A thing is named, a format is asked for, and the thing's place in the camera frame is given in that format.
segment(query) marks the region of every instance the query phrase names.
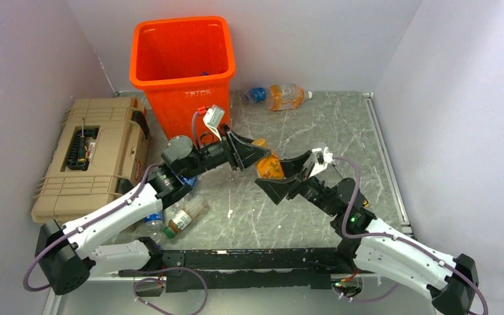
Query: marble tabletop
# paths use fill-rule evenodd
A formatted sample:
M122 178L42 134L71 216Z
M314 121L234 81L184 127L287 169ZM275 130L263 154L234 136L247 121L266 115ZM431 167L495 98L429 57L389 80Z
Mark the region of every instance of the marble tabletop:
M143 93L121 93L147 100ZM280 158L303 154L325 142L335 156L355 161L361 172L360 189L370 202L370 210L400 230L401 216L382 159L377 133L362 93L314 92L296 110L270 112L263 104L246 106L239 93L231 93L232 129L249 138L265 138ZM148 112L152 139L148 163L161 161L167 139L153 111ZM354 173L344 162L337 164L346 176ZM333 186L341 175L328 168L318 176ZM331 218L297 196L274 205L254 184L255 168L231 171L222 165L199 177L195 191L209 202L209 212L199 217L173 240L162 242L164 249L269 249L291 247L335 247L340 237L329 226ZM173 215L166 210L166 220Z

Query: yellow object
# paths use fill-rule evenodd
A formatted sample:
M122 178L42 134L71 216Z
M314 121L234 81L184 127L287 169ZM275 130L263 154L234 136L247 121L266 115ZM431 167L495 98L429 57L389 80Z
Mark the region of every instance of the yellow object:
M266 139L263 138L254 140L252 144L263 148L268 147ZM285 177L279 157L273 150L271 150L270 156L266 156L256 163L256 169L258 170L258 176L263 179L282 179Z

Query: screwdriver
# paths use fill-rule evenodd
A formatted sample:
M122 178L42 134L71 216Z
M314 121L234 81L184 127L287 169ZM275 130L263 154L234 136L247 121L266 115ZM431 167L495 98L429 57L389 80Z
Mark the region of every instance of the screwdriver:
M84 136L84 118L82 118L82 134L78 141L78 162L85 162L88 159L88 148L86 147L86 137Z

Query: bin rim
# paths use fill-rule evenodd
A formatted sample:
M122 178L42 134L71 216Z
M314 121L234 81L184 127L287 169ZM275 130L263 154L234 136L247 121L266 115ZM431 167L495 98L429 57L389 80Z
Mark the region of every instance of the bin rim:
M141 81L136 77L136 61L137 61L137 50L138 42L140 39L140 30L148 25L171 23L171 22L185 22L193 20L216 20L221 23L223 29L223 37L225 39L225 48L227 52L227 71L219 74L212 75L201 75L197 77L184 77L178 79L166 79L166 80L152 80L152 81ZM130 80L131 83L140 90L159 90L159 89L172 89L176 87L188 87L201 84L209 83L225 83L228 82L234 76L235 72L235 60L233 55L233 47L231 43L231 37L229 34L229 27L227 21L221 16L193 16L187 18L168 18L161 20L150 20L144 21L136 25L134 29L134 36L132 42L132 52L131 52L131 63L130 63Z

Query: orange bin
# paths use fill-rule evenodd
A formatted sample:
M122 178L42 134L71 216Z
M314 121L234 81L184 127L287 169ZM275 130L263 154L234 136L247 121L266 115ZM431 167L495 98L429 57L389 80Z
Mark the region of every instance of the orange bin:
M130 78L144 91L159 124L173 138L192 138L192 116L216 104L229 123L229 80L235 63L225 19L174 18L140 23L134 31ZM198 136L207 132L202 119Z

